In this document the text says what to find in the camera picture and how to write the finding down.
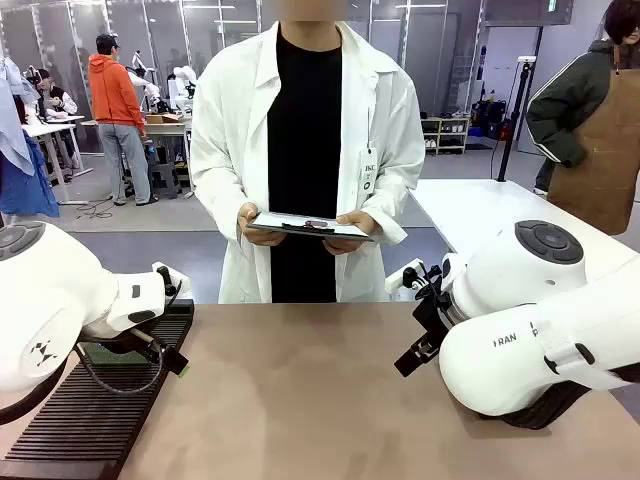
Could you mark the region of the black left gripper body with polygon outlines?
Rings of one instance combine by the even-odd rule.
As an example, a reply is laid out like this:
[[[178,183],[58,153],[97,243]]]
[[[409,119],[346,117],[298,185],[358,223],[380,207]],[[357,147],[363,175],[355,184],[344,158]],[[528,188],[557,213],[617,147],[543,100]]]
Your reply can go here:
[[[103,339],[102,345],[116,355],[135,354],[152,364],[160,364],[164,360],[165,343],[149,332],[132,328],[120,335]]]

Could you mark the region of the person's right hand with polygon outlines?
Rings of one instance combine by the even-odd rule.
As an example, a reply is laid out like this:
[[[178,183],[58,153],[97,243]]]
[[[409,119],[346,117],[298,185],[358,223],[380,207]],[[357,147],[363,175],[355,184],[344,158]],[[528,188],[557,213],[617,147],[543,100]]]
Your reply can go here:
[[[237,224],[242,235],[253,245],[264,247],[276,247],[285,238],[284,232],[257,229],[252,226],[257,218],[258,208],[255,204],[247,202],[241,206],[237,216]]]

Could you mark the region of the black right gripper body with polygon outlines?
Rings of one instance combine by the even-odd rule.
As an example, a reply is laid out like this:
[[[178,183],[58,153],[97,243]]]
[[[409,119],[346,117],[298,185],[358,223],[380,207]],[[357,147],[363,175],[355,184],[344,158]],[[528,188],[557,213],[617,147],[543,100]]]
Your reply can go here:
[[[447,316],[452,306],[449,294],[422,289],[416,299],[420,303],[414,310],[413,317],[425,330],[418,343],[421,346],[440,346],[452,327]]]

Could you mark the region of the person's left hand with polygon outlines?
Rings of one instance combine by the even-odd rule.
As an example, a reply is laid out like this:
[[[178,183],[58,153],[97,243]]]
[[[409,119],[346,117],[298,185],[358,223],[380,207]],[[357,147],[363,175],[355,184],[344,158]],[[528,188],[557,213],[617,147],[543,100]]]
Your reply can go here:
[[[356,226],[363,233],[371,236],[382,232],[379,223],[363,211],[353,211],[336,218],[338,224]],[[363,245],[360,240],[346,240],[335,237],[322,240],[323,246],[333,256],[355,252]]]

